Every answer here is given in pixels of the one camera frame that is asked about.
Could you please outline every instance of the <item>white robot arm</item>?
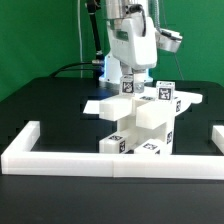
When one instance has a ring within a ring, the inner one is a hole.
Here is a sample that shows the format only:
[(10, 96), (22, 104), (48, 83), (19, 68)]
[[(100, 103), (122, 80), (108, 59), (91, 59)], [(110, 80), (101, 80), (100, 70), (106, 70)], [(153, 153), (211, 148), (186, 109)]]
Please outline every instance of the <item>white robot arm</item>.
[(154, 27), (148, 3), (148, 0), (105, 0), (111, 52), (100, 81), (120, 83), (122, 95), (144, 92), (148, 69), (157, 63), (157, 47), (176, 51), (181, 43), (178, 33), (160, 30), (158, 24), (157, 29)]

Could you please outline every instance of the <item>black cable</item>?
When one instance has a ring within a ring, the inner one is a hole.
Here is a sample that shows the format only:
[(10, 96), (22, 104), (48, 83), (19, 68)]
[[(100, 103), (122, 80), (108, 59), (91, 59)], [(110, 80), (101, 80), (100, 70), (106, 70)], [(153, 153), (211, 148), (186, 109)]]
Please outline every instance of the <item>black cable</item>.
[(99, 72), (101, 71), (102, 69), (94, 69), (94, 68), (78, 68), (78, 69), (62, 69), (60, 70), (60, 72), (73, 72), (73, 71), (92, 71), (92, 72)]
[(71, 68), (71, 67), (74, 67), (74, 66), (80, 66), (80, 65), (91, 65), (92, 62), (77, 62), (77, 63), (72, 63), (72, 64), (68, 64), (68, 65), (65, 65), (61, 68), (59, 68), (58, 70), (52, 72), (49, 77), (51, 78), (54, 78), (58, 73), (60, 73), (61, 71), (63, 71), (64, 69), (67, 69), (67, 68)]
[(142, 36), (145, 37), (146, 35), (146, 17), (145, 17), (145, 10), (143, 9), (142, 5), (140, 4), (135, 4), (135, 5), (130, 5), (127, 6), (127, 14), (129, 13), (142, 13), (142, 20), (143, 20), (143, 31), (142, 31)]

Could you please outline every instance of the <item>green backdrop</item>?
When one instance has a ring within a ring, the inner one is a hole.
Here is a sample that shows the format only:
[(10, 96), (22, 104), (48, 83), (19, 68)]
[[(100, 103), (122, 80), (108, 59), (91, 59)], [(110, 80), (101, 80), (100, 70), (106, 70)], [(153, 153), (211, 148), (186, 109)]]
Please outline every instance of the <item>green backdrop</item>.
[[(224, 2), (163, 1), (168, 27), (184, 36), (177, 57), (185, 80), (224, 85)], [(105, 21), (100, 11), (97, 20), (102, 48), (107, 53)], [(164, 26), (162, 12), (161, 24)], [(91, 60), (95, 53), (85, 0), (81, 0), (81, 27), (83, 59)], [(80, 61), (78, 37), (77, 0), (0, 0), (0, 100), (35, 77)], [(180, 79), (173, 54), (158, 54), (153, 77)]]

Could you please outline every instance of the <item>white foam barrier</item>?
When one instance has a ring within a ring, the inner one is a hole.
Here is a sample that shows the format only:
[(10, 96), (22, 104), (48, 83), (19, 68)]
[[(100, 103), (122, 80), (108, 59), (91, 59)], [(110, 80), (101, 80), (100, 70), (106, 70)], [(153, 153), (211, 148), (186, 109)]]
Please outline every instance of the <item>white foam barrier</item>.
[(39, 136), (39, 122), (29, 122), (1, 155), (3, 174), (224, 179), (223, 156), (32, 152)]
[(224, 126), (214, 125), (212, 129), (212, 141), (224, 154)]

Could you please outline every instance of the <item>black tabletop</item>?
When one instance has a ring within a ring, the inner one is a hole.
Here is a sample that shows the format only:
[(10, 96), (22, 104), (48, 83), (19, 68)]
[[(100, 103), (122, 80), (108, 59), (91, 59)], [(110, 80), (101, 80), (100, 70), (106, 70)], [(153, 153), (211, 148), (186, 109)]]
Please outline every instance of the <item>black tabletop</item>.
[[(175, 122), (173, 154), (222, 156), (212, 143), (224, 124), (224, 88), (177, 81), (203, 94)], [(116, 123), (83, 114), (88, 99), (116, 94), (92, 79), (38, 78), (0, 103), (0, 153), (30, 120), (40, 121), (34, 151), (98, 152)], [(1, 223), (223, 223), (223, 181), (0, 176)]]

